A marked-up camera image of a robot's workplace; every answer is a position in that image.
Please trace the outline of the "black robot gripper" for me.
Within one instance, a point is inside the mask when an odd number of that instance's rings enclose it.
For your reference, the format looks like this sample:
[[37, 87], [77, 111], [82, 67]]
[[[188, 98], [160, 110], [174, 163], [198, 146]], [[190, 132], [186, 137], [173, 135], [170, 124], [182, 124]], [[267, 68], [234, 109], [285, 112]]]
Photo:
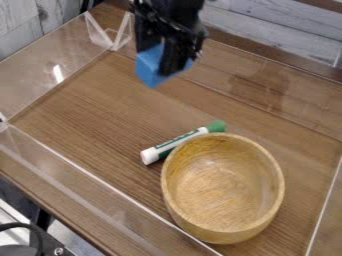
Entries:
[[182, 71], [198, 58], [208, 30], [200, 18], [205, 0], [133, 0], [137, 51], [164, 43], [160, 74]]

